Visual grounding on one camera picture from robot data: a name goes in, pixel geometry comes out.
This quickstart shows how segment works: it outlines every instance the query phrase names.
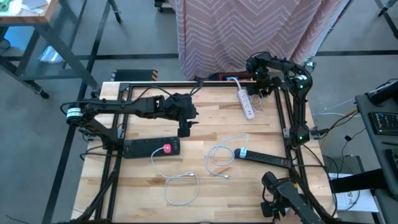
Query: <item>concrete floor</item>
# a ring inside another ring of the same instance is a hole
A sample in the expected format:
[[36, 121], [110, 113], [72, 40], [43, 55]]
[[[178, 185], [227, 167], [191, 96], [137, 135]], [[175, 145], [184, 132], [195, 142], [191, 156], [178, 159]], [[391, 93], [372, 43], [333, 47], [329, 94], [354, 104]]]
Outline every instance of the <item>concrete floor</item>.
[[[90, 54], [104, 3], [88, 1], [87, 9], [90, 10], [85, 11], [73, 45], [75, 54]], [[72, 8], [78, 11], [79, 4], [80, 1], [74, 1]], [[109, 15], [99, 54], [177, 53], [174, 14], [158, 13], [153, 1], [148, 0], [118, 0], [118, 5], [122, 10], [123, 25], [116, 22], [112, 13]], [[378, 12], [374, 0], [354, 1], [320, 50], [398, 49], [398, 40], [385, 20], [377, 17]], [[390, 9], [389, 13], [398, 24], [398, 6]], [[13, 48], [1, 52], [2, 55], [21, 55], [31, 32], [29, 27], [10, 29], [6, 38]], [[397, 60], [398, 55], [316, 57], [314, 61], [318, 65], [313, 72], [314, 85], [308, 96], [315, 124], [321, 128], [329, 127], [339, 116], [317, 113], [345, 114], [355, 108], [352, 101], [325, 110], [397, 77]], [[177, 59], [96, 61], [93, 75], [101, 83], [110, 79], [111, 71], [120, 68], [156, 69], [161, 80], [185, 79]], [[39, 84], [50, 94], [50, 99], [43, 100], [9, 76], [0, 75], [0, 134], [3, 136], [0, 149], [0, 223], [15, 223], [5, 215], [29, 223], [41, 222], [68, 129], [59, 106], [75, 100], [80, 81], [54, 80]], [[344, 136], [352, 136], [362, 129], [361, 118], [353, 118], [331, 133], [323, 153], [340, 156]], [[83, 166], [78, 155], [85, 149], [86, 143], [77, 134], [53, 222], [70, 218]], [[360, 155], [366, 170], [379, 167], [366, 133], [351, 141], [345, 152]], [[348, 221], [369, 221], [369, 214], [363, 213], [350, 212], [340, 217]]]

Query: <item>butcher block tabletop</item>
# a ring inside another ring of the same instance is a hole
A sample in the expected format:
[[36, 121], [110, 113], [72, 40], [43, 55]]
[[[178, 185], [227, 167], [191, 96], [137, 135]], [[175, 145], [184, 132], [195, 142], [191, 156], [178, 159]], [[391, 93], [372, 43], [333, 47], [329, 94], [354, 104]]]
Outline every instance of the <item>butcher block tabletop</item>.
[[21, 11], [14, 16], [0, 16], [0, 24], [38, 24], [49, 22], [59, 0], [46, 1], [46, 5], [38, 7], [38, 9], [42, 10], [41, 13], [21, 9]]
[[[134, 87], [132, 99], [140, 95], [146, 88]], [[173, 93], [189, 93], [191, 87], [165, 87]], [[105, 82], [100, 98], [116, 100], [119, 83]], [[216, 173], [229, 175], [228, 179], [215, 177], [205, 169], [207, 151], [224, 139], [249, 134], [248, 150], [285, 157], [282, 133], [275, 96], [264, 99], [263, 114], [247, 120], [239, 102], [234, 98], [236, 87], [203, 87], [192, 96], [193, 104], [199, 115], [194, 119], [199, 124], [191, 128], [188, 138], [181, 138], [181, 151], [178, 156], [156, 157], [154, 162], [165, 175], [194, 172], [199, 177], [199, 193], [197, 198], [184, 206], [170, 205], [164, 198], [166, 179], [163, 178], [150, 163], [149, 158], [122, 159], [119, 174], [118, 190], [112, 222], [271, 222], [272, 218], [264, 218], [261, 212], [262, 202], [261, 177], [272, 171], [277, 178], [288, 177], [287, 169], [269, 166], [256, 162], [235, 159], [229, 166], [215, 166], [211, 159], [210, 168]], [[164, 95], [157, 89], [150, 89], [145, 96]], [[287, 125], [289, 119], [285, 109]], [[113, 115], [100, 114], [96, 119], [107, 127], [111, 127]], [[308, 127], [313, 127], [313, 119], [307, 104], [306, 120]], [[126, 131], [126, 140], [141, 138], [157, 138], [176, 136], [178, 122], [165, 119], [143, 119], [130, 115]], [[229, 141], [225, 145], [232, 149], [243, 147], [246, 138]], [[100, 146], [101, 141], [89, 143], [89, 148]], [[306, 145], [319, 157], [322, 154], [318, 141], [310, 141]], [[92, 152], [105, 153], [104, 149]], [[305, 164], [318, 164], [317, 160], [302, 147]], [[216, 162], [226, 162], [231, 153], [219, 149]], [[72, 218], [77, 218], [94, 199], [100, 189], [104, 167], [104, 156], [87, 155], [81, 172], [78, 192], [73, 208]], [[310, 190], [324, 208], [332, 213], [334, 209], [328, 178], [321, 167], [306, 167]], [[190, 200], [197, 189], [194, 177], [182, 177], [171, 180], [167, 189], [168, 198], [175, 203]], [[104, 200], [104, 213], [107, 211], [109, 192]], [[272, 199], [267, 192], [266, 198]]]

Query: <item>white power strip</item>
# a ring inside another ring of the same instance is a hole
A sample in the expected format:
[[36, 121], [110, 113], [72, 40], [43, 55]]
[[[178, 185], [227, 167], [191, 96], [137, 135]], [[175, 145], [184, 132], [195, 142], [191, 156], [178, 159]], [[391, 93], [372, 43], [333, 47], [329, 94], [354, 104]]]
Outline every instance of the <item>white power strip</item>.
[[253, 119], [254, 111], [253, 111], [253, 107], [251, 106], [248, 92], [246, 90], [239, 90], [238, 98], [239, 98], [239, 101], [241, 102], [243, 113], [244, 113], [244, 116], [246, 117], [246, 119]]

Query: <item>pink striped fabric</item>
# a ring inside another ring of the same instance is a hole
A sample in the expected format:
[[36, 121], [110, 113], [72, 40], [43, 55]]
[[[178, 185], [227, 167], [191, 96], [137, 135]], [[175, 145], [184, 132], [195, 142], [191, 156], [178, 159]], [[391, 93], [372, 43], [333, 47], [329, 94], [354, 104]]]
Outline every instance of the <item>pink striped fabric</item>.
[[242, 71], [246, 59], [259, 51], [301, 63], [317, 51], [347, 2], [170, 0], [182, 72], [192, 79]]

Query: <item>cable plug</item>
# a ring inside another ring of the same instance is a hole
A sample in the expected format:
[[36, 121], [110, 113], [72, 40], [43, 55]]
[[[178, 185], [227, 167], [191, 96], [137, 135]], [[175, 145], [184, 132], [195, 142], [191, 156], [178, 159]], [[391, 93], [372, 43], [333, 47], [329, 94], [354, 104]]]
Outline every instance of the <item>cable plug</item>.
[[353, 139], [352, 139], [351, 137], [349, 137], [349, 136], [345, 136], [344, 139], [345, 139], [346, 141], [351, 141], [351, 140], [353, 140]]

